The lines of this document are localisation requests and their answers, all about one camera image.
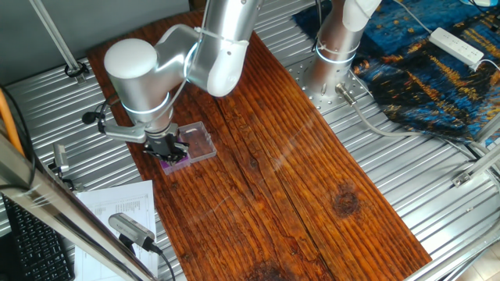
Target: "keyboard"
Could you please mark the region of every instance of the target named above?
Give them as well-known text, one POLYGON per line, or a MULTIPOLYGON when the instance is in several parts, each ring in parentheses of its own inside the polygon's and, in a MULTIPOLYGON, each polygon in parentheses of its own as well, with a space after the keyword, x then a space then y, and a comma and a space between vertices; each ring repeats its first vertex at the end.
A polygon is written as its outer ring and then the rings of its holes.
POLYGON ((74 280, 61 236, 15 202, 2 199, 25 280, 74 280))

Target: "wooden table top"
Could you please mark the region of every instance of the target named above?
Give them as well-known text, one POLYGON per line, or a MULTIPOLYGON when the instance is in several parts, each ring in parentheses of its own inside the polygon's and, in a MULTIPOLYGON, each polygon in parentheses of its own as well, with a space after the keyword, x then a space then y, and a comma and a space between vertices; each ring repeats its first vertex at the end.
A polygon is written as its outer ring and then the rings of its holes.
MULTIPOLYGON (((106 97, 103 59, 118 40, 155 44, 174 24, 160 20, 90 50, 106 97)), ((120 106, 116 121, 131 126, 120 106)), ((256 34, 240 83, 214 98, 187 85, 174 106, 179 126, 202 121, 217 156, 165 176, 129 144, 189 280, 402 280, 430 261, 293 78, 256 34)))

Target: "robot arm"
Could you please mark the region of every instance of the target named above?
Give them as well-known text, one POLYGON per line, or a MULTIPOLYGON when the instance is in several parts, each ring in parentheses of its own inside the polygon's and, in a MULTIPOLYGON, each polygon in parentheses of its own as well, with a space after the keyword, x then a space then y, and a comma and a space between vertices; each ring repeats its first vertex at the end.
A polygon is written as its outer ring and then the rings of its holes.
MULTIPOLYGON (((101 131, 122 141, 145 142, 148 153, 169 164, 180 161, 188 144, 177 141, 169 91, 186 80, 215 97, 229 94, 240 79, 263 1, 211 0, 202 28, 176 25, 154 47, 139 39, 114 44, 105 55, 105 68, 135 126, 101 124, 101 131)), ((324 94, 347 79, 366 23, 380 1, 332 0, 308 87, 324 94)))
POLYGON ((180 161, 188 146, 177 142, 177 125, 170 122, 169 91, 186 79, 215 97, 229 94, 240 79, 262 3, 211 0, 202 28, 176 25, 154 47, 140 39, 114 44, 105 69, 135 126, 104 125, 102 131, 122 141, 146 142, 148 153, 170 164, 180 161))

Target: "clear plastic box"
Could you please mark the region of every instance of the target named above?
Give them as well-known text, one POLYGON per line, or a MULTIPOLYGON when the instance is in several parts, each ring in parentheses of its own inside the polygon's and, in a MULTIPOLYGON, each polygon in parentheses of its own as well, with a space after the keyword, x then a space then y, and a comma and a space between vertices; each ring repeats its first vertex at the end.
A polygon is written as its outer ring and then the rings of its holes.
POLYGON ((182 142, 189 143, 187 154, 191 159, 191 163, 217 155, 212 138, 201 121, 180 127, 179 139, 182 142))
POLYGON ((212 138, 201 121, 180 127, 179 141, 189 143, 187 156, 173 166, 160 161, 163 172, 165 172, 166 175, 188 167, 191 163, 217 155, 217 150, 213 145, 212 138))

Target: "paper sheet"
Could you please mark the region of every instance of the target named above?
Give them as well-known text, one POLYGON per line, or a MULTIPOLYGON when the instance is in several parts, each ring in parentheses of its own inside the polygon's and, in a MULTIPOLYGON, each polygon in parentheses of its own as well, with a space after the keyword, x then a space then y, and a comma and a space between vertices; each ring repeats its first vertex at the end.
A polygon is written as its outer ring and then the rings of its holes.
MULTIPOLYGON (((152 181, 127 184, 121 187, 105 188, 78 194, 78 198, 95 216, 110 229, 116 237, 120 235, 111 228, 108 219, 111 215, 122 212, 156 233, 155 205, 153 201, 152 181)), ((158 255, 134 244, 134 251, 139 260, 158 276, 158 255)), ((92 256, 75 247, 76 281, 119 281, 123 280, 92 256)))

